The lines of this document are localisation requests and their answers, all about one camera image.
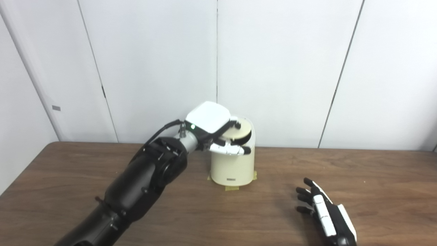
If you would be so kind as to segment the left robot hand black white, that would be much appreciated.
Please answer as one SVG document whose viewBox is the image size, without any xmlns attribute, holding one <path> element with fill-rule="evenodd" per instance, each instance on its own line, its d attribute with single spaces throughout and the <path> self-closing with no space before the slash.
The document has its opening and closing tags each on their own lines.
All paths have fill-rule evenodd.
<svg viewBox="0 0 437 246">
<path fill-rule="evenodd" d="M 228 109 L 215 102 L 205 101 L 185 118 L 179 141 L 188 153 L 201 150 L 225 155 L 251 154 L 250 147 L 236 143 L 237 137 L 223 136 L 230 129 L 242 133 L 242 137 L 250 133 L 250 130 L 243 129 L 242 119 L 232 116 Z"/>
</svg>

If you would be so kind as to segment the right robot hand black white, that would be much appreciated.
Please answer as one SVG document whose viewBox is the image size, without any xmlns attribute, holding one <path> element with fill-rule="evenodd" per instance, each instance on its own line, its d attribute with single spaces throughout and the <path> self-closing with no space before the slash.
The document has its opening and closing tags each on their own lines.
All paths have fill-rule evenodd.
<svg viewBox="0 0 437 246">
<path fill-rule="evenodd" d="M 297 187 L 297 198 L 307 206 L 297 212 L 311 216 L 323 231 L 328 246 L 357 246 L 357 233 L 343 204 L 335 204 L 315 181 L 305 177 L 308 188 Z"/>
</svg>

